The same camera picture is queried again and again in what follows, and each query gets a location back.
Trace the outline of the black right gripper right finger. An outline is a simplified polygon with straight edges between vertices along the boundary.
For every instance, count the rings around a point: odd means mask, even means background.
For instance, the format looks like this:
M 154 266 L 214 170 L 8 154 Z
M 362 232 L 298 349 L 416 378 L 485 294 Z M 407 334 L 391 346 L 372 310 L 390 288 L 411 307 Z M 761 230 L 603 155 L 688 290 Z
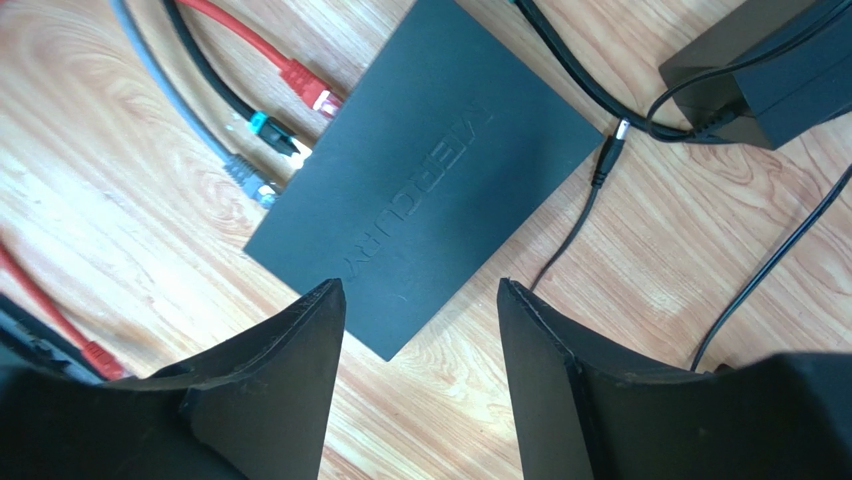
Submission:
M 505 278 L 497 294 L 528 479 L 847 479 L 851 358 L 699 374 L 628 349 Z

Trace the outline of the black network switch box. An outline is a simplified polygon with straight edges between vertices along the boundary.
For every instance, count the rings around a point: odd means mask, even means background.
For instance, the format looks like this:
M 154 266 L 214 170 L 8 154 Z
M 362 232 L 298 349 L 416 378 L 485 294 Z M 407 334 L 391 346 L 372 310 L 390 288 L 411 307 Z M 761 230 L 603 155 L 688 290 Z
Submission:
M 246 244 L 393 358 L 601 134 L 454 1 L 414 3 Z

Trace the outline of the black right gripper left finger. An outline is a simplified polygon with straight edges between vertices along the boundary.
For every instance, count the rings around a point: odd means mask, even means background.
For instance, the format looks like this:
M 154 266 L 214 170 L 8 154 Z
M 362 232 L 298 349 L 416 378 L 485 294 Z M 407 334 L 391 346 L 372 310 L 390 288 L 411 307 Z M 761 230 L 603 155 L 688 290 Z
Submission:
M 5 479 L 314 479 L 346 299 L 329 279 L 147 378 L 1 365 Z

